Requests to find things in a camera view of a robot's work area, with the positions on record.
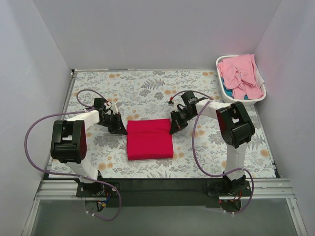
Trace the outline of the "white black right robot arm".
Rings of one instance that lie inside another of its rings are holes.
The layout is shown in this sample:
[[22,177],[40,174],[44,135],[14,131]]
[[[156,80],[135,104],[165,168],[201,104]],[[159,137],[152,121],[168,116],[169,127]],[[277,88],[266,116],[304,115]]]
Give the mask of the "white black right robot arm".
[[173,97],[168,101],[172,107],[170,134],[183,130],[190,120],[199,120],[204,115],[218,121],[220,134],[226,143],[224,172],[214,175],[202,170],[211,177],[205,185],[206,194],[210,197],[233,196],[234,201],[242,196],[251,196],[253,180],[246,180],[250,173],[245,169],[245,154],[255,128],[245,106],[241,102],[215,102],[205,94],[197,98],[192,90],[182,91],[180,95],[182,103],[174,102]]

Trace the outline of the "red t shirt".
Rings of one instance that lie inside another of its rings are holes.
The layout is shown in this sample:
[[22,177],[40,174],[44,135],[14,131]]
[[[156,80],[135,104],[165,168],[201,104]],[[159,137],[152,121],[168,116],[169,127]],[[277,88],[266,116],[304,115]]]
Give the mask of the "red t shirt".
[[173,139],[170,119],[129,120],[126,153],[129,161],[172,159]]

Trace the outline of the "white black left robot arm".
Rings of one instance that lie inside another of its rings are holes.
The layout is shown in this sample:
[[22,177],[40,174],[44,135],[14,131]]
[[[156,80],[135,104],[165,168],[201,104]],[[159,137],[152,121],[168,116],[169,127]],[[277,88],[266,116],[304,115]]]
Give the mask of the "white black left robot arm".
[[96,98],[92,111],[54,122],[50,154],[72,169],[84,191],[98,197],[105,192],[105,185],[100,171],[86,157],[86,130],[94,125],[107,127],[111,134],[127,134],[116,104]]

